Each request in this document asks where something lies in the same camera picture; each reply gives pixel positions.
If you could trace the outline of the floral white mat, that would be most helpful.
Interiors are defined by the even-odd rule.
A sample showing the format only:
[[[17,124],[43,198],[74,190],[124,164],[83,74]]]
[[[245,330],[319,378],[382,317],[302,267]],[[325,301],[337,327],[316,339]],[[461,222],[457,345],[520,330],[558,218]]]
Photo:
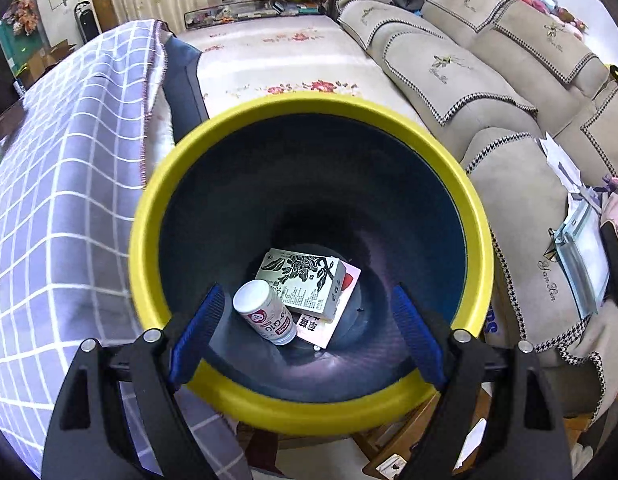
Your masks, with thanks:
[[[152,42],[154,188],[402,188],[450,162],[379,62],[326,16],[223,24],[189,42],[155,23]]]

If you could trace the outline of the blue clear plastic folder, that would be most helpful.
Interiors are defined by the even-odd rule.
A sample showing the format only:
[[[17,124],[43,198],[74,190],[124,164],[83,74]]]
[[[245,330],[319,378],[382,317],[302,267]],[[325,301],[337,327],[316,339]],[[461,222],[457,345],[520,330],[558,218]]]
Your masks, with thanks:
[[[600,234],[600,217],[581,200],[553,234],[556,255],[580,318],[596,314],[603,304],[610,268]]]

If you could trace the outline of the beige sofa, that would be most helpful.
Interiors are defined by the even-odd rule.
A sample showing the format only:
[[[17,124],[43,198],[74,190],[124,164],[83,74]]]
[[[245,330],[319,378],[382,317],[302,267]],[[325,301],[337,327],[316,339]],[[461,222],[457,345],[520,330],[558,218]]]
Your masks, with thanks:
[[[553,252],[570,193],[544,141],[582,183],[618,177],[618,83],[562,24],[521,0],[329,0],[330,16],[460,162],[485,208],[495,285],[489,344],[529,341],[566,415],[618,393],[618,302],[580,308]]]

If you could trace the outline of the wooden stool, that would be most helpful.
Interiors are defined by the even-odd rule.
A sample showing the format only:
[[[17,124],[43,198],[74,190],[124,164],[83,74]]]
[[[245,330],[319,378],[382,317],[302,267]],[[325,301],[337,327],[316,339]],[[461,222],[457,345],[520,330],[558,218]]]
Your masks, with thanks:
[[[379,467],[385,460],[394,455],[409,460],[412,449],[424,436],[438,400],[439,394],[435,393],[431,399],[421,403],[397,422],[351,434],[350,437],[367,459],[362,472],[375,479],[384,479]]]

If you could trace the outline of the purple checked tablecloth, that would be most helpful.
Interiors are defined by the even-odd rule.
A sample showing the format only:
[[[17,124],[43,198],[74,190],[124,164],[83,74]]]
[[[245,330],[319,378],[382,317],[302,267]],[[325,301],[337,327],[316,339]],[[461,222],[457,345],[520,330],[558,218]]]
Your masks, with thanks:
[[[160,21],[98,36],[24,95],[0,163],[0,429],[33,471],[82,341],[134,341],[130,231],[165,128]]]

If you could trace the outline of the low toy shelf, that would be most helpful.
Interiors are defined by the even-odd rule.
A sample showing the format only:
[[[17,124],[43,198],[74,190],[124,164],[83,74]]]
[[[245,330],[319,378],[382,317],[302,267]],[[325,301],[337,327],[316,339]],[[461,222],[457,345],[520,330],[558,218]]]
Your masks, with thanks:
[[[325,6],[326,0],[223,0],[217,6],[185,13],[183,22],[186,30],[194,30],[259,18],[322,15]]]

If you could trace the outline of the yellow rimmed blue trash bin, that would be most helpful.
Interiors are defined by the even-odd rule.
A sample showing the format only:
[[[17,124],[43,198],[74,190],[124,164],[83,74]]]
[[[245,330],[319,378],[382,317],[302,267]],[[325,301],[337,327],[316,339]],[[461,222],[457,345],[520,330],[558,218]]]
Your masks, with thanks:
[[[240,422],[300,436],[353,434],[428,399],[394,322],[411,306],[478,334],[492,237],[466,172],[415,122],[364,100],[300,92],[231,108],[187,133],[149,178],[131,231],[141,324],[190,314],[257,273],[271,249],[360,270],[330,347],[277,347],[226,307],[190,388]]]

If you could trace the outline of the pink backpack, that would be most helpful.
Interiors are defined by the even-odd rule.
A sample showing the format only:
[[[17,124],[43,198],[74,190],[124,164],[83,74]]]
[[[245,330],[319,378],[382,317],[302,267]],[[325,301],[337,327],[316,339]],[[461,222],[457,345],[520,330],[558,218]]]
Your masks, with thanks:
[[[618,177],[605,179],[608,192],[603,195],[600,233],[608,258],[611,296],[618,305]]]

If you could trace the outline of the white box black floral print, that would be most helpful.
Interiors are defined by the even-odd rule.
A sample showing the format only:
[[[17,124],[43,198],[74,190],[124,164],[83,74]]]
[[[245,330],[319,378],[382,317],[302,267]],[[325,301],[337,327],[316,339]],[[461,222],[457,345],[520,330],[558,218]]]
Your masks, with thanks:
[[[341,259],[270,249],[256,278],[268,282],[289,310],[332,321],[345,275]]]

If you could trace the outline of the white drink can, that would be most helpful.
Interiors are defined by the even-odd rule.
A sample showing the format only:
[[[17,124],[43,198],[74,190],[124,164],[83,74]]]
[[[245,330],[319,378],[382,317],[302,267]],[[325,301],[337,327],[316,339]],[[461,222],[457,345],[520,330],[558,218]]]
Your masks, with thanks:
[[[271,285],[252,280],[239,287],[233,296],[234,310],[263,339],[284,346],[297,336],[297,327],[288,308]]]

